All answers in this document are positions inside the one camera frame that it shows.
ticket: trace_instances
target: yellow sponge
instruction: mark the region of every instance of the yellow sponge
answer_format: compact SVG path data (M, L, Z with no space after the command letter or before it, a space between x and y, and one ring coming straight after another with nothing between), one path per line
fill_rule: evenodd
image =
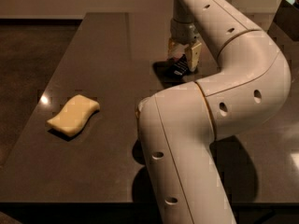
M79 94L71 98L59 114L47 123L54 130L72 137L84 128L88 118L96 110L100 110L99 103Z

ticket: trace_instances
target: brown floor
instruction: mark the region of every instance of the brown floor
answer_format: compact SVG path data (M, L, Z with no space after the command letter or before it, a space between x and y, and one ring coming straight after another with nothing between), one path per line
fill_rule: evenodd
M291 41L272 20L274 14L249 14L278 43L292 71L299 68L299 42ZM0 21L0 167L50 80L78 21ZM152 223L158 215L153 206L0 206L0 224L16 223ZM121 222L115 210L122 216ZM299 223L299 208L272 210L235 209L238 223Z

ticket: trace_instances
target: sponge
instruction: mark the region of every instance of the sponge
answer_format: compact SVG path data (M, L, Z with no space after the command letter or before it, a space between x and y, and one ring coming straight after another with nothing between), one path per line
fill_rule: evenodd
M71 98L59 114L49 119L47 123L54 130L73 137L84 128L88 118L96 110L100 110L99 103L78 94Z

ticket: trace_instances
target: screw hole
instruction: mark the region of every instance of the screw hole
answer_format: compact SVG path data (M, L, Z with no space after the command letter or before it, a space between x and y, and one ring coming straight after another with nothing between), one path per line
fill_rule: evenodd
M209 7L210 7L210 4L206 5L206 6L204 7L204 10L207 10Z
M167 197L165 199L165 202L169 205L174 205L178 203L178 199L174 198L174 197Z
M163 152L154 152L152 154L152 158L155 160L159 160L164 156Z
M221 111L221 115L222 115L223 117L226 117L226 116L227 116L227 113L228 113L228 110L227 110L227 107L226 107L225 103L220 103L220 104L219 104L219 109L220 109L220 111Z
M231 29L227 30L226 34L230 34L230 33L232 33L234 30L235 30L235 28L231 28Z
M254 101L259 104L262 101L262 95L258 90L254 91Z

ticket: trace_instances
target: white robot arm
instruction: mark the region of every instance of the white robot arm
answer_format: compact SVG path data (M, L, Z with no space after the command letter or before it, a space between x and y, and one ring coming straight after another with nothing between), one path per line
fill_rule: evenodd
M235 223L209 145L276 114L290 90L290 69L272 39L226 1L175 1L175 14L193 22L221 71L140 103L150 180L164 223Z

